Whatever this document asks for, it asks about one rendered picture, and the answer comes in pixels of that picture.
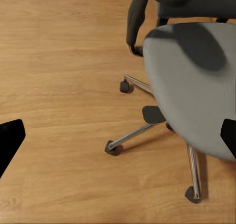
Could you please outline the swivel chair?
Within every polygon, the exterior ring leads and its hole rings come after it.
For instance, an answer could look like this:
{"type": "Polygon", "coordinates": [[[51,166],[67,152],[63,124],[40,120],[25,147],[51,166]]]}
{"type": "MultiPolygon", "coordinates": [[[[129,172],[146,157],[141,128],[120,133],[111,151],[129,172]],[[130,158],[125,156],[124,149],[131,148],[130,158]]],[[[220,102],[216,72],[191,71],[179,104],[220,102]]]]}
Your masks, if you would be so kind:
{"type": "Polygon", "coordinates": [[[236,0],[156,0],[156,27],[136,46],[148,0],[133,0],[127,16],[126,43],[132,55],[143,57],[149,85],[124,76],[151,93],[158,106],[144,106],[147,125],[109,140],[105,152],[166,122],[166,128],[186,143],[193,186],[185,197],[196,203],[202,196],[195,149],[212,157],[236,161],[220,136],[224,119],[236,121],[236,0]],[[215,22],[168,24],[169,18],[216,17],[215,22]]]}

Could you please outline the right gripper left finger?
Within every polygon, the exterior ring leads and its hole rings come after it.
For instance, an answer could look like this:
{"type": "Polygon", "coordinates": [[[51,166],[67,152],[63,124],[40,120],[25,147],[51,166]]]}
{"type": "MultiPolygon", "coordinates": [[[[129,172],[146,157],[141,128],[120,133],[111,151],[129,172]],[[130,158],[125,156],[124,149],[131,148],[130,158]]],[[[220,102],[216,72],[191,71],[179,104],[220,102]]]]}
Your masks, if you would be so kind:
{"type": "Polygon", "coordinates": [[[0,178],[26,137],[22,119],[0,124],[0,178]]]}

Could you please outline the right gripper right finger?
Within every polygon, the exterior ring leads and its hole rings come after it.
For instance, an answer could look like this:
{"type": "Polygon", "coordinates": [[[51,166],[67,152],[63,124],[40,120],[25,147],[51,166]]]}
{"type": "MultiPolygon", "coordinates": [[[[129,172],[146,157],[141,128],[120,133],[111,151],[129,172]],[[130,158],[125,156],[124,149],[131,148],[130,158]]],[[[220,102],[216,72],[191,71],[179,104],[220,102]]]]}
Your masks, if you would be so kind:
{"type": "Polygon", "coordinates": [[[224,119],[220,136],[236,158],[236,121],[224,119]]]}

